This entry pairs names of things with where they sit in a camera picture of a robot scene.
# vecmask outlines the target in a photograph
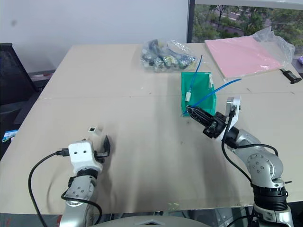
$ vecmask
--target pink folder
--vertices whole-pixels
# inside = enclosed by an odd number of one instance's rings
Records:
[[[282,68],[281,63],[250,36],[205,40],[205,44],[226,78]]]

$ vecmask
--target green plastic container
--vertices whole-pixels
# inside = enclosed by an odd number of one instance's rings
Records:
[[[191,98],[189,102],[185,101],[186,92],[191,84],[194,72],[181,72],[181,108],[182,113],[185,111],[187,105],[193,105],[198,102],[201,98],[208,95],[210,92],[214,91],[214,83],[212,80],[212,74],[210,72],[198,72],[195,78],[193,87],[191,89]],[[201,102],[198,106],[203,110],[207,111],[211,115],[215,114],[216,111],[216,95],[213,94],[209,96],[206,100]]]

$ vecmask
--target beige tabletop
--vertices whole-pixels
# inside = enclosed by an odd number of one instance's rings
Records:
[[[200,71],[224,84],[204,44]],[[206,209],[253,204],[249,182],[231,166],[203,126],[180,117],[180,74],[145,72],[141,45],[77,45],[70,49],[21,125],[0,162],[0,212],[34,214],[27,178],[43,157],[83,138],[96,150],[105,135],[111,157],[98,177],[104,213]],[[241,95],[236,127],[276,147],[284,164],[288,202],[303,200],[300,166],[303,82],[291,85],[279,72],[243,78],[217,93],[223,112],[229,96]],[[101,137],[87,132],[102,129]],[[230,151],[229,156],[245,166]],[[33,192],[44,214],[62,214],[60,195],[73,176],[68,157],[52,157],[33,175]]]

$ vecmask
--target office chair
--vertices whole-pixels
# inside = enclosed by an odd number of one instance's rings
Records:
[[[39,97],[35,85],[25,71],[11,43],[0,44],[0,113],[19,110],[14,123],[21,124]]]

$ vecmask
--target small object in bag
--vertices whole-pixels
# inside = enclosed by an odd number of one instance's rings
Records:
[[[190,101],[190,97],[191,97],[191,90],[189,90],[188,92],[186,92],[185,101],[189,102]]]
[[[154,39],[144,44],[141,52],[143,66],[155,72],[192,70],[195,60],[190,49],[176,41],[165,45]]]
[[[214,91],[214,83],[211,72],[197,72],[193,88],[191,90],[190,100],[186,100],[187,92],[192,82],[194,72],[181,72],[181,114],[183,117],[189,116],[186,106],[196,104],[202,97]],[[215,114],[216,95],[210,95],[205,101],[197,106],[207,111],[209,114]]]

